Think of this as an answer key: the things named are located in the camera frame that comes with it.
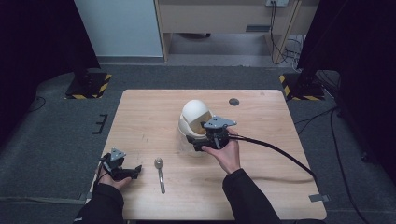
tripod base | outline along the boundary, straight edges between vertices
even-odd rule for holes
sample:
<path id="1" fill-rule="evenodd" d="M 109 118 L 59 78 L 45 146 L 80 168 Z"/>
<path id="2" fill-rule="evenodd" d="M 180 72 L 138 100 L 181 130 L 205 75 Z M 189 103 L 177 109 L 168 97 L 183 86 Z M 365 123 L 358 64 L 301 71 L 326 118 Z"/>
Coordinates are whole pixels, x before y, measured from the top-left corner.
<path id="1" fill-rule="evenodd" d="M 65 93 L 65 99 L 101 98 L 111 75 L 105 72 L 89 72 L 88 76 L 90 84 L 87 85 L 81 85 L 75 77 Z"/>
<path id="2" fill-rule="evenodd" d="M 324 100 L 324 93 L 320 85 L 311 84 L 303 90 L 296 85 L 299 73 L 286 73 L 279 77 L 288 100 Z"/>

hand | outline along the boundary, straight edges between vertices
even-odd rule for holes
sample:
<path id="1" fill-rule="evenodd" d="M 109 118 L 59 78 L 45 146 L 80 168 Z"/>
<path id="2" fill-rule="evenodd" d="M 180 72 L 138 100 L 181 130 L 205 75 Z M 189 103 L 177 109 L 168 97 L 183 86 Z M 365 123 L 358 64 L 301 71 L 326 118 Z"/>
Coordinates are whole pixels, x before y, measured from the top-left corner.
<path id="1" fill-rule="evenodd" d="M 231 128 L 227 128 L 227 131 L 230 134 L 238 134 Z M 214 156 L 227 175 L 230 175 L 241 168 L 239 160 L 239 144 L 235 139 L 230 139 L 229 143 L 220 150 L 206 146 L 203 146 L 202 150 Z"/>
<path id="2" fill-rule="evenodd" d="M 102 178 L 99 179 L 99 183 L 110 185 L 116 188 L 117 190 L 121 190 L 123 187 L 127 186 L 132 181 L 131 177 L 126 177 L 120 181 L 115 181 L 113 180 L 113 178 L 111 178 L 111 175 L 109 175 L 106 172 L 104 167 L 102 167 L 101 169 L 100 176 Z"/>

black curtain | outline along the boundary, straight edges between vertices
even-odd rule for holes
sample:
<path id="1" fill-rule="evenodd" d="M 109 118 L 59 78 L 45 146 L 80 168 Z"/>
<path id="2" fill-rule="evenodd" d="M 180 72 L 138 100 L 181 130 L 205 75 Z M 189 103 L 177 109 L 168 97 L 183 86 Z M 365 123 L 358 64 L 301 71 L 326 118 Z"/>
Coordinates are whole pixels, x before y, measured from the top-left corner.
<path id="1" fill-rule="evenodd" d="M 71 0 L 0 0 L 0 145 L 44 80 L 100 68 Z"/>
<path id="2" fill-rule="evenodd" d="M 363 149 L 396 183 L 396 3 L 320 1 L 298 67 L 337 71 L 336 96 Z"/>

person's left hand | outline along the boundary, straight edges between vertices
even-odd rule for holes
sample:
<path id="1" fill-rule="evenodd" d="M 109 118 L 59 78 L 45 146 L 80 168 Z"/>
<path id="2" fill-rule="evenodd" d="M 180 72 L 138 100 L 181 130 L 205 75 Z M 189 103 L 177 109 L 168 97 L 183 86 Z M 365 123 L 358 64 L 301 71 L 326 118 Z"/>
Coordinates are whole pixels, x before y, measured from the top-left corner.
<path id="1" fill-rule="evenodd" d="M 110 186 L 116 188 L 117 190 L 121 190 L 123 187 L 127 186 L 132 181 L 131 177 L 126 177 L 120 181 L 115 181 L 115 180 L 113 180 L 113 178 L 111 178 L 111 175 L 109 175 L 106 172 L 104 167 L 102 167 L 100 176 L 102 178 L 99 179 L 99 183 L 110 185 Z"/>

gray floor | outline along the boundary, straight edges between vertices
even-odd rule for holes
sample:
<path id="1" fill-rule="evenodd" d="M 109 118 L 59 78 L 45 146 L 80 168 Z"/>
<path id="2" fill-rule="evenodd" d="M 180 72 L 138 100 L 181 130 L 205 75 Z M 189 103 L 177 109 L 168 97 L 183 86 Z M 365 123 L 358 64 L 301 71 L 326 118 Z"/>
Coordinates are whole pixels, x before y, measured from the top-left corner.
<path id="1" fill-rule="evenodd" d="M 300 46 L 290 41 L 288 49 Z M 175 35 L 167 63 L 103 64 L 114 77 L 98 100 L 65 100 L 73 76 L 49 80 L 37 93 L 47 102 L 26 115 L 0 153 L 0 197 L 76 199 L 89 189 L 92 173 L 125 89 L 279 89 L 278 76 L 293 72 L 291 63 L 274 65 L 260 35 Z M 32 108 L 43 102 L 38 99 Z M 311 118 L 335 106 L 325 101 L 288 101 L 294 121 Z M 102 134 L 99 114 L 108 114 Z M 296 125 L 297 131 L 303 124 Z M 396 223 L 396 188 L 377 164 L 360 159 L 361 148 L 344 121 L 334 116 L 334 129 L 352 197 L 370 223 Z M 312 121 L 300 134 L 306 157 L 318 176 L 326 223 L 363 223 L 353 209 L 335 156 L 329 115 Z M 0 203 L 0 223 L 71 223 L 80 205 Z"/>

